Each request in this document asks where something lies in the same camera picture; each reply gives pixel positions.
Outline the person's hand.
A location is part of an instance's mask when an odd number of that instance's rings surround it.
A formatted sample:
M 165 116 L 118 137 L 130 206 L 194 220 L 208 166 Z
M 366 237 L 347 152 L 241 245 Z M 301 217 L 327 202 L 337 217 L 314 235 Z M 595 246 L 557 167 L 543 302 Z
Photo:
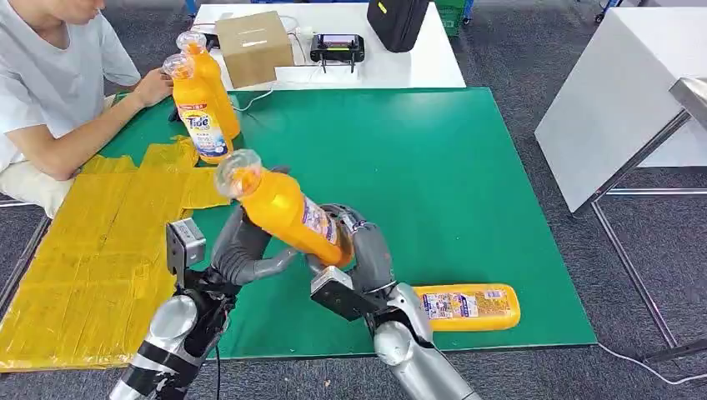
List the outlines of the person's hand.
M 173 93 L 173 80 L 161 68 L 149 71 L 133 89 L 133 94 L 143 108 L 160 103 Z

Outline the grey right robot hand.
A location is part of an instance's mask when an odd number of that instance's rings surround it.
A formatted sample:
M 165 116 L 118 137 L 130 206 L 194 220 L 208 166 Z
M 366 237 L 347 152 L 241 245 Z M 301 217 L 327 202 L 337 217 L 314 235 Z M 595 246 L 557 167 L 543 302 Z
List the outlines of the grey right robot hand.
M 343 204 L 324 204 L 322 209 L 338 224 L 342 253 L 355 261 L 347 272 L 314 254 L 305 256 L 313 273 L 310 298 L 321 305 L 351 306 L 367 303 L 381 308 L 396 286 L 392 257 L 380 228 L 357 210 Z

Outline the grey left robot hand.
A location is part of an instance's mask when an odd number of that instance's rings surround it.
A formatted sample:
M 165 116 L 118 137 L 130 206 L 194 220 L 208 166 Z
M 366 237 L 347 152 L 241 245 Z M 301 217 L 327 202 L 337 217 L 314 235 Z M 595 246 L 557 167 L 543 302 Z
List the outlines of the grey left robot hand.
M 298 250 L 286 247 L 271 258 L 264 252 L 272 235 L 253 223 L 242 206 L 237 206 L 213 245 L 210 267 L 234 286 L 264 279 L 284 271 Z

